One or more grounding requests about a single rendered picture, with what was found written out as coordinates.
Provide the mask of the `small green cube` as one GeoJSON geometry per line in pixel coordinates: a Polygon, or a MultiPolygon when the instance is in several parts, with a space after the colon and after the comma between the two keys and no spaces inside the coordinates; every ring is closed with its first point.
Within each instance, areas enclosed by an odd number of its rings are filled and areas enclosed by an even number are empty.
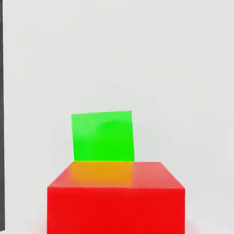
{"type": "Polygon", "coordinates": [[[75,161],[135,161],[131,111],[71,115],[75,161]]]}

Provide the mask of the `small red cube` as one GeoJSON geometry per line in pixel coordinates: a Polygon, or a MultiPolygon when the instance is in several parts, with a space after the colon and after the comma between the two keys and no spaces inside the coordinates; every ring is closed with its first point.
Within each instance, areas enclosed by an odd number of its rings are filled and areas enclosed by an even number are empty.
{"type": "Polygon", "coordinates": [[[47,234],[185,234],[185,188],[160,162],[75,161],[47,188],[47,234]]]}

